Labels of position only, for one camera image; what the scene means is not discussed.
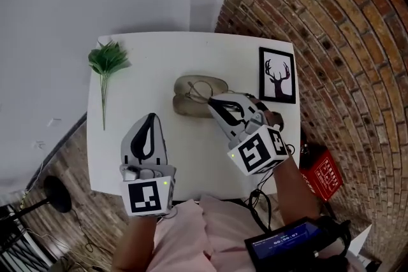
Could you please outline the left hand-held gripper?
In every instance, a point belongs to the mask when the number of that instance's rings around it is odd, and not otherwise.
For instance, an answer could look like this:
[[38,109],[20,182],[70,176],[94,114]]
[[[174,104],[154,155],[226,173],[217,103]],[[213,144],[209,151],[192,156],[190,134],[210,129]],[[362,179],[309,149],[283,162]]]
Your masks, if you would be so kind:
[[[149,113],[124,136],[120,155],[120,191],[130,217],[163,216],[171,211],[176,168],[167,165],[166,144],[159,117]],[[131,162],[151,164],[137,166]]]

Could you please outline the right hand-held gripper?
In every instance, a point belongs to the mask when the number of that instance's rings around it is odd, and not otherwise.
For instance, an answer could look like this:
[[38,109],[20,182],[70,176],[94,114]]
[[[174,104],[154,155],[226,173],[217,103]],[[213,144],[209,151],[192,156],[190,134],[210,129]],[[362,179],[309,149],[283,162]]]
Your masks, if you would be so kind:
[[212,96],[208,108],[229,138],[229,157],[244,175],[265,173],[289,157],[278,128],[268,124],[263,111],[245,94]]

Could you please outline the person's right hand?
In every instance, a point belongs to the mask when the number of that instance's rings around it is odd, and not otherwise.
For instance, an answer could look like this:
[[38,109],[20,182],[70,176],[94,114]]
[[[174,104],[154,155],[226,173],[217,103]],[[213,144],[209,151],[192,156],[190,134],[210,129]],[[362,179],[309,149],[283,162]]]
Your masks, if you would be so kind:
[[256,103],[259,110],[264,113],[264,116],[268,122],[268,125],[273,127],[275,130],[282,132],[284,129],[284,120],[280,113],[276,111],[270,111],[261,101]]

